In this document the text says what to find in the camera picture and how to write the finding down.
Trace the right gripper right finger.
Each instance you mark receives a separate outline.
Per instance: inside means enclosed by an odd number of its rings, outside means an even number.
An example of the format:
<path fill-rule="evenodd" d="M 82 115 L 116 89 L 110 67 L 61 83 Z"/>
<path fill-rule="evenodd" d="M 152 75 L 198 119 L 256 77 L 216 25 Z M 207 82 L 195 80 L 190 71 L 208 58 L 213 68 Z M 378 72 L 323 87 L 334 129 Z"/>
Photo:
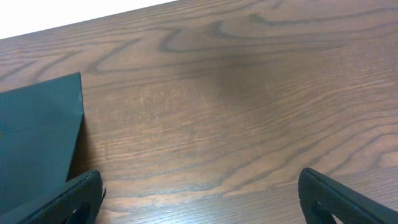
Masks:
<path fill-rule="evenodd" d="M 300 206 L 308 224 L 342 223 L 393 224 L 397 212 L 351 188 L 304 168 L 298 180 Z"/>

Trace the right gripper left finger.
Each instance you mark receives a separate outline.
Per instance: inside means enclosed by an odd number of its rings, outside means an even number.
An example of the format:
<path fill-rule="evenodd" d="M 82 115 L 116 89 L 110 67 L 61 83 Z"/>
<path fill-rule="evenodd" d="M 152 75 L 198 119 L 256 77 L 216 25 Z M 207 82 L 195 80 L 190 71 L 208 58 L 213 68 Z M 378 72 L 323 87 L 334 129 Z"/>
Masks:
<path fill-rule="evenodd" d="M 100 172 L 89 170 L 54 192 L 1 215 L 1 223 L 94 223 L 105 195 Z"/>

